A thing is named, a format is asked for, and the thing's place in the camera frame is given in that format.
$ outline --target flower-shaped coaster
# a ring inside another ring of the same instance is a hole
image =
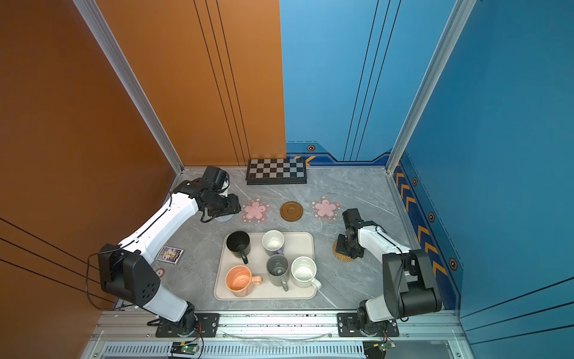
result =
[[[329,196],[321,196],[319,200],[311,202],[311,209],[313,210],[313,218],[322,221],[324,219],[335,222],[339,219],[339,212],[341,211],[341,204],[333,202]]]
[[[241,222],[248,225],[250,223],[265,223],[267,213],[271,211],[271,205],[261,202],[260,198],[254,198],[249,203],[241,205]]]

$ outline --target white mug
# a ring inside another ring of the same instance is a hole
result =
[[[301,288],[312,285],[316,290],[321,289],[321,282],[315,279],[317,265],[309,257],[299,257],[291,264],[293,281]]]

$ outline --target black mounting plate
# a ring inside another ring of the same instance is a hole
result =
[[[217,326],[219,324],[219,313],[196,313],[197,319],[201,324],[201,336],[203,338],[213,338],[217,333]],[[156,338],[177,338],[178,335],[174,328],[169,325],[168,321],[160,321],[157,326]],[[197,330],[191,332],[186,338],[197,337]]]
[[[397,321],[393,319],[392,321],[385,322],[386,325],[383,325],[374,337],[384,337],[385,333],[387,333],[387,337],[398,337]],[[359,328],[357,313],[337,313],[337,324],[339,326],[340,337],[367,337]]]

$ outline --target brown wooden coaster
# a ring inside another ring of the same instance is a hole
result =
[[[280,212],[284,220],[295,222],[303,216],[303,207],[297,202],[287,202],[281,206]]]

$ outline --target checkered board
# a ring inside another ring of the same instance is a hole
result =
[[[307,183],[305,161],[298,159],[249,160],[247,184]]]

